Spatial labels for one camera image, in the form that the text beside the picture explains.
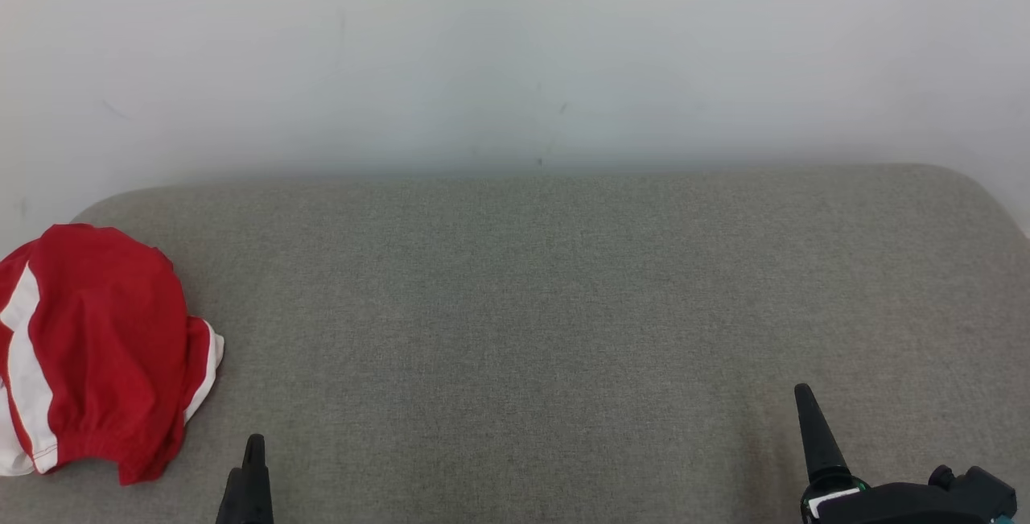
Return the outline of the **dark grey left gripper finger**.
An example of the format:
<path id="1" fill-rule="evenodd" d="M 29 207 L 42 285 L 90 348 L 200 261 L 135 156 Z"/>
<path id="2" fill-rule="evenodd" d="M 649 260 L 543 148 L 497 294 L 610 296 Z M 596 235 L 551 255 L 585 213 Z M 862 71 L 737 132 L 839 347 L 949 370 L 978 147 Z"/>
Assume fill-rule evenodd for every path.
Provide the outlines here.
<path id="1" fill-rule="evenodd" d="M 273 523 L 271 480 L 262 435 L 247 439 L 243 458 L 243 523 Z"/>
<path id="2" fill-rule="evenodd" d="M 243 468 L 233 468 L 229 471 L 227 485 L 225 485 L 225 491 L 216 516 L 217 524 L 245 522 L 242 508 L 243 476 Z"/>

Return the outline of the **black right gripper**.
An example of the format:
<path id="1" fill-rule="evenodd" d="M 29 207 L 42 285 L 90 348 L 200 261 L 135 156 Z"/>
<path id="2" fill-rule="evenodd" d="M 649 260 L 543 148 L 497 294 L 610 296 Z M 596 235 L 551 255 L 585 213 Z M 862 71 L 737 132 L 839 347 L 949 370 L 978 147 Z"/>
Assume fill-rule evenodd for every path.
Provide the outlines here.
<path id="1" fill-rule="evenodd" d="M 869 486 L 847 468 L 812 388 L 799 382 L 793 392 L 809 481 L 802 523 L 1014 523 L 1016 489 L 978 466 L 956 475 L 941 465 L 926 484 Z"/>

